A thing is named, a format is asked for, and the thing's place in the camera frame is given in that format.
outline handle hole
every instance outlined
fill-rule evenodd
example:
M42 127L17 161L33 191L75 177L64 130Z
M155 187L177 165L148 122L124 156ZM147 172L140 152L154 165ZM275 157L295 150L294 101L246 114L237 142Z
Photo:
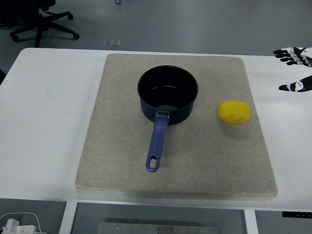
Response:
M150 167L151 168L155 168L156 167L156 162L157 162L157 156L156 155L151 156Z

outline power adapter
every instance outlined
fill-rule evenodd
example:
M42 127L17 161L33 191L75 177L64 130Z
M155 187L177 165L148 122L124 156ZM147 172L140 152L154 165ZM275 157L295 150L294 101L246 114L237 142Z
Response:
M34 234L36 232L36 226L34 225L19 226L19 224L20 222L17 220L9 219L2 234Z

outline metal plate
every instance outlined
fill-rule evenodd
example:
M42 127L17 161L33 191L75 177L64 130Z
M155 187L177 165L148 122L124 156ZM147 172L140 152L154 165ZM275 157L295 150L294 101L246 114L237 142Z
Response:
M216 227L191 227L131 223L103 223L97 234L219 234Z
M120 40L119 39L108 39L107 46L119 46Z

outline gray felt mat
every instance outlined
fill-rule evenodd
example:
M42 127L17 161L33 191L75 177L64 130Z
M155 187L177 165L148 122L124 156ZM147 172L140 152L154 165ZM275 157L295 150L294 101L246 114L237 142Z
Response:
M160 169L145 169L154 123L142 113L137 82L150 68L174 65L198 82L191 115L168 126ZM251 118L229 125L220 103L239 100ZM82 191L170 197L272 197L277 186L243 60L232 57L110 54L81 154Z

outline white table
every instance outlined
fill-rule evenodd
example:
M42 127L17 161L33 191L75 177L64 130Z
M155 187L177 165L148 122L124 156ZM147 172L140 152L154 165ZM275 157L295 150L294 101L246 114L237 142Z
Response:
M77 202L229 208L246 210L246 214L248 210L312 212L312 91L278 90L282 84L312 75L312 69L287 66L264 56L234 57L245 63L279 189L276 198L143 199L119 193L79 193L76 172L110 53L178 55L38 48L21 51L0 86L1 198L67 201L65 217L69 219Z

